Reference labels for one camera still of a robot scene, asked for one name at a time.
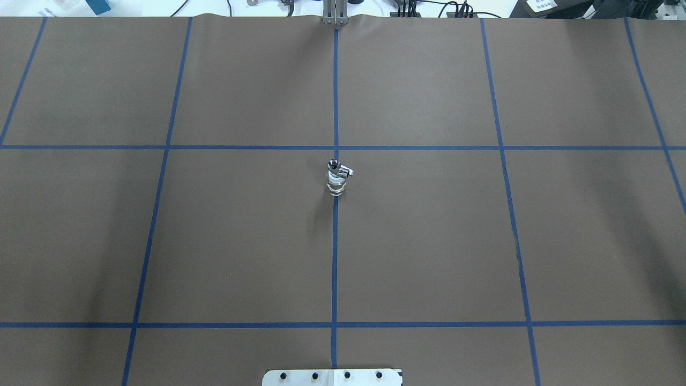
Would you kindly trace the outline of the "white pedestal column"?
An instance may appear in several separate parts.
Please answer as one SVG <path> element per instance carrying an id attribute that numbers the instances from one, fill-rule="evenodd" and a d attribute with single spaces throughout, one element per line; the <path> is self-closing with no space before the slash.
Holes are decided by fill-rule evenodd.
<path id="1" fill-rule="evenodd" d="M 275 369 L 262 385 L 403 385 L 402 371 L 391 368 Z"/>

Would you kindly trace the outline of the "aluminium frame post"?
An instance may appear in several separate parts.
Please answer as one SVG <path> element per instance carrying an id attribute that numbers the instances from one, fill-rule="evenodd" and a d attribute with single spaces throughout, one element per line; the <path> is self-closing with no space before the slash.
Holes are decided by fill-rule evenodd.
<path id="1" fill-rule="evenodd" d="M 347 0 L 323 0 L 323 24 L 341 27 L 348 24 L 348 1 Z"/>

